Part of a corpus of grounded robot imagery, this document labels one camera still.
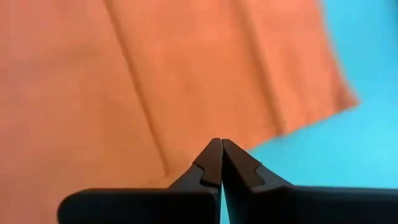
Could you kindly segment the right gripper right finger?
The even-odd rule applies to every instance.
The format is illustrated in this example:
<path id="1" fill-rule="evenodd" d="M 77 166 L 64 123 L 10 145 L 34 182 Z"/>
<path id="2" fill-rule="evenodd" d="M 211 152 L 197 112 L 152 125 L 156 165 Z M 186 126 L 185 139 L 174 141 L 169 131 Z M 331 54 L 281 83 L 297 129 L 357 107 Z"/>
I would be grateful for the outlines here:
<path id="1" fill-rule="evenodd" d="M 398 224 L 398 189 L 294 185 L 231 140 L 222 143 L 230 224 Z"/>

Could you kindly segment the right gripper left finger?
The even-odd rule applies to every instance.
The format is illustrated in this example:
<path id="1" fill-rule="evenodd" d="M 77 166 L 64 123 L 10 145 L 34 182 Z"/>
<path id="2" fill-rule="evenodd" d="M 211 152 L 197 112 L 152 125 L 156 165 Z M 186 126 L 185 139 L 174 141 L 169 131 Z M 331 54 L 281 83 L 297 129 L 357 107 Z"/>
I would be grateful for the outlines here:
<path id="1" fill-rule="evenodd" d="M 85 189 L 67 196 L 59 224 L 220 224 L 223 143 L 212 139 L 162 189 Z"/>

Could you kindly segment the orange towel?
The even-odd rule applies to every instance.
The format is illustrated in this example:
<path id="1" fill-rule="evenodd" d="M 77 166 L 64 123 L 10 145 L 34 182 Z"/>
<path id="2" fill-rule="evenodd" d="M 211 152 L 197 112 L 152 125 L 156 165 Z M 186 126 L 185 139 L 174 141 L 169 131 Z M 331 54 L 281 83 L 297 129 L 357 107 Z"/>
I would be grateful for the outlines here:
<path id="1" fill-rule="evenodd" d="M 356 106 L 320 0 L 0 0 L 0 224 Z"/>

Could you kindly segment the green table mat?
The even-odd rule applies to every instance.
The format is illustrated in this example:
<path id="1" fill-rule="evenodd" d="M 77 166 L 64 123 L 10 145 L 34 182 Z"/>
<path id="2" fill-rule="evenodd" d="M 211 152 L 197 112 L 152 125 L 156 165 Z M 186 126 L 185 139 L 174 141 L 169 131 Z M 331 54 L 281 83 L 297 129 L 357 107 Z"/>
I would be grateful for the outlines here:
<path id="1" fill-rule="evenodd" d="M 398 0 L 234 0 L 296 184 L 398 187 Z"/>

